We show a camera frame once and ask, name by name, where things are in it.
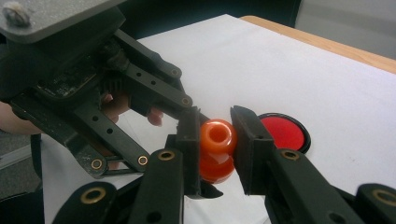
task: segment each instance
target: white table surface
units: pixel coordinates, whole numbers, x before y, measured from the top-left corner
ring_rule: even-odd
[[[140,40],[183,71],[194,104],[210,118],[231,121],[233,105],[258,115],[278,112],[310,132],[307,157],[336,187],[355,194],[363,183],[396,188],[396,75],[309,46],[231,16]],[[163,148],[177,121],[150,126],[130,111],[121,128],[147,151]],[[94,179],[59,144],[43,137],[46,222],[70,194]],[[121,187],[135,176],[110,177]],[[185,223],[263,223],[263,199],[243,194],[238,176],[218,185],[216,200],[185,200]]]

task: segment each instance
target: red disc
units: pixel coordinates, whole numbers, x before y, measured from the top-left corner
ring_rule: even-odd
[[[262,124],[273,136],[277,148],[300,150],[304,145],[304,133],[294,122],[280,117],[266,117]]]

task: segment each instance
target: screw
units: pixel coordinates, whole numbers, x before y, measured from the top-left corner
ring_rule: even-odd
[[[3,14],[10,25],[18,27],[30,26],[29,11],[18,2],[4,3]]]

